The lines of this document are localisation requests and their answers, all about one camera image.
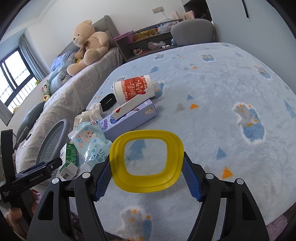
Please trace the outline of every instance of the ceiling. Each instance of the ceiling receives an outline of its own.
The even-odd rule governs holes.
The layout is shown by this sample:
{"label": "ceiling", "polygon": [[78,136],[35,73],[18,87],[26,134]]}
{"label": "ceiling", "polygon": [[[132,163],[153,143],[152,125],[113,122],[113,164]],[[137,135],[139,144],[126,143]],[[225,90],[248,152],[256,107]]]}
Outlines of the ceiling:
{"label": "ceiling", "polygon": [[21,24],[28,22],[40,15],[42,10],[51,0],[31,0],[15,17],[6,32],[13,30]]}

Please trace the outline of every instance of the barcode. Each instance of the barcode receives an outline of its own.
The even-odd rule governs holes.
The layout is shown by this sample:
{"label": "barcode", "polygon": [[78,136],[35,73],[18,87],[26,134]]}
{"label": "barcode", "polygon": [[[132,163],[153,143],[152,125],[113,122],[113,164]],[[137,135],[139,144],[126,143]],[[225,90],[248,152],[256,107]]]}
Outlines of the barcode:
{"label": "barcode", "polygon": [[67,179],[69,177],[69,174],[68,173],[65,173],[64,175],[63,175],[63,178],[64,179]]}

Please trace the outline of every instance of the teddy bear ear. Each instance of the teddy bear ear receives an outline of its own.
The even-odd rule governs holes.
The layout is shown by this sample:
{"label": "teddy bear ear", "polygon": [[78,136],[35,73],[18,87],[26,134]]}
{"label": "teddy bear ear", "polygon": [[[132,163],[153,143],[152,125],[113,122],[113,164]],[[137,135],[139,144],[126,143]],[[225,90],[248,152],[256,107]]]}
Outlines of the teddy bear ear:
{"label": "teddy bear ear", "polygon": [[91,24],[91,23],[92,23],[92,21],[91,21],[91,20],[85,20],[85,21],[83,21],[83,23],[88,23],[88,24]]}

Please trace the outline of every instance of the human hand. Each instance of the human hand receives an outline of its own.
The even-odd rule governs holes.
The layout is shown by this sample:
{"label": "human hand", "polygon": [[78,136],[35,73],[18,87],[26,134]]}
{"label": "human hand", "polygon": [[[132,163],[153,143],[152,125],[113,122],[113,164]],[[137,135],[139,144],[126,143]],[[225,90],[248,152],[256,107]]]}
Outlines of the human hand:
{"label": "human hand", "polygon": [[[32,191],[32,197],[33,197],[33,203],[31,211],[34,214],[36,212],[37,203],[36,200],[38,200],[37,194]],[[19,224],[18,220],[22,218],[22,210],[17,207],[10,207],[8,212],[4,215],[6,221],[9,223],[9,226],[14,229],[16,233],[18,233],[23,238],[26,238],[26,233],[22,229],[21,225]]]}

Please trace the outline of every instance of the medicine box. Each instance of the medicine box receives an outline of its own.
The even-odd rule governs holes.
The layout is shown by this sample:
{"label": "medicine box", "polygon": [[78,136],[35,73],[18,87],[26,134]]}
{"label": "medicine box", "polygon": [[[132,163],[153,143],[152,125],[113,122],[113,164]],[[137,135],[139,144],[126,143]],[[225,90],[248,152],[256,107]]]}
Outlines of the medicine box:
{"label": "medicine box", "polygon": [[78,170],[76,147],[74,144],[66,143],[61,149],[60,158],[63,164],[59,169],[59,173],[65,180],[71,180],[76,176]]}

